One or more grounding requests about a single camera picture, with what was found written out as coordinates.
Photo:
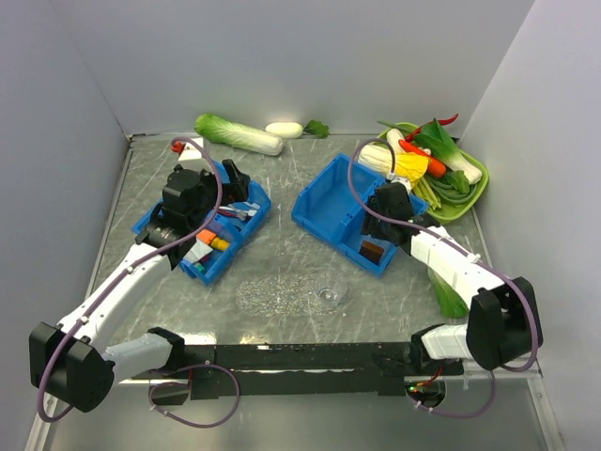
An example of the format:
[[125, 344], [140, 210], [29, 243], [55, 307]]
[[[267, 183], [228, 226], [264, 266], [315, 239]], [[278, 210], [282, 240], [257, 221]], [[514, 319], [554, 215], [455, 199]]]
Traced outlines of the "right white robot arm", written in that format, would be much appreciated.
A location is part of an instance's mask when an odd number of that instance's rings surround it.
[[431, 374], [443, 359], [468, 359], [481, 368], [512, 372], [530, 369], [544, 338], [532, 284], [486, 265], [459, 245], [428, 214], [415, 215], [401, 183], [375, 189], [362, 204], [363, 231], [402, 248], [439, 276], [465, 303], [468, 321], [434, 326], [418, 334], [411, 366]]

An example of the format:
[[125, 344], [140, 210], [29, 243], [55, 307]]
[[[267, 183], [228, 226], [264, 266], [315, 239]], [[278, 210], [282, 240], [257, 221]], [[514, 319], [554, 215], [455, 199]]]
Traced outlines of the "clear plastic cup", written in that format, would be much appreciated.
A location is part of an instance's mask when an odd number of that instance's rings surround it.
[[347, 300], [348, 285], [341, 278], [319, 277], [314, 283], [314, 293], [316, 300], [324, 307], [339, 307]]

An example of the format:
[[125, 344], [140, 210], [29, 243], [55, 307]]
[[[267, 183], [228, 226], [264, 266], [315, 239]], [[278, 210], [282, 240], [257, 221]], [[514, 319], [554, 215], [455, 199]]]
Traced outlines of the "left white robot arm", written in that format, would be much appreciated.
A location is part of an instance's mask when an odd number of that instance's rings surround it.
[[165, 378], [186, 364], [185, 341], [161, 327], [116, 346], [116, 329], [148, 291], [193, 249], [196, 236], [222, 205], [244, 202], [251, 179], [233, 161], [194, 171], [177, 165], [162, 189], [162, 200], [135, 238], [126, 257], [98, 289], [58, 324], [40, 323], [29, 335], [33, 386], [69, 407], [90, 412], [112, 386], [150, 370]]

